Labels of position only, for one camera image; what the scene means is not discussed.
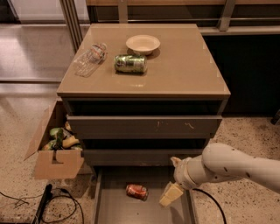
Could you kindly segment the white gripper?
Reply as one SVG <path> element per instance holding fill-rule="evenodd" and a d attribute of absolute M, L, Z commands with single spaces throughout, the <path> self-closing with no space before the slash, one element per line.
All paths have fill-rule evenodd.
<path fill-rule="evenodd" d="M 169 182 L 166 185 L 159 199 L 159 204 L 162 207 L 169 206 L 173 201 L 181 197 L 184 189 L 190 190 L 200 186 L 199 182 L 194 181 L 194 175 L 189 173 L 190 170 L 198 168 L 200 157 L 187 157 L 185 159 L 171 157 L 171 162 L 175 168 L 173 177 L 176 183 Z"/>

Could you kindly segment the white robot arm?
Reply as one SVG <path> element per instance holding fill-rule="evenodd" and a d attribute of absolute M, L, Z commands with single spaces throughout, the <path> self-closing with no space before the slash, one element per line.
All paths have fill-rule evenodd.
<path fill-rule="evenodd" d="M 169 206 L 184 193 L 204 183 L 249 179 L 280 193 L 280 161 L 250 156 L 224 143 L 210 143 L 197 157 L 171 157 L 175 182 L 169 182 L 160 197 Z"/>

